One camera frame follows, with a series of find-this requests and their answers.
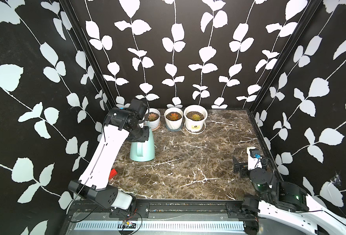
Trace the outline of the mint green watering can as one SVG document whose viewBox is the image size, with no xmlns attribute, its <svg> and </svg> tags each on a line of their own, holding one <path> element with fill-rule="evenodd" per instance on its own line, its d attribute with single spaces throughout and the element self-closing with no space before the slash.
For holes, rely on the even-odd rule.
<svg viewBox="0 0 346 235">
<path fill-rule="evenodd" d="M 147 162 L 155 158 L 155 142 L 152 129 L 149 121 L 144 122 L 144 128 L 148 127 L 148 140 L 141 142 L 134 142 L 131 144 L 130 159 L 136 162 Z"/>
</svg>

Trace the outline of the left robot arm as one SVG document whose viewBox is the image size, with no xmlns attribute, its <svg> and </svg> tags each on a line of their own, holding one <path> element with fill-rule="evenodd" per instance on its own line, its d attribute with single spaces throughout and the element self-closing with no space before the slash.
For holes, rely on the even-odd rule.
<svg viewBox="0 0 346 235">
<path fill-rule="evenodd" d="M 143 143 L 149 139 L 149 128 L 141 127 L 148 108 L 131 105 L 113 108 L 105 116 L 102 137 L 94 155 L 78 180 L 70 181 L 69 191 L 98 206 L 130 210 L 133 196 L 109 185 L 109 176 L 125 141 Z"/>
</svg>

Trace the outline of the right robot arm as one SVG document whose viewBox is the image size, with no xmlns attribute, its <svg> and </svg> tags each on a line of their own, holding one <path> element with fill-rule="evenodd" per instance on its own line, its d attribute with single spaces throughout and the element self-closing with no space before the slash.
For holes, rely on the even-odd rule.
<svg viewBox="0 0 346 235">
<path fill-rule="evenodd" d="M 262 162 L 261 156 L 247 163 L 233 158 L 233 172 L 247 176 L 256 191 L 256 195 L 244 197 L 235 213 L 270 219 L 307 235 L 346 235 L 346 218 L 328 210 L 298 185 L 278 180 Z"/>
</svg>

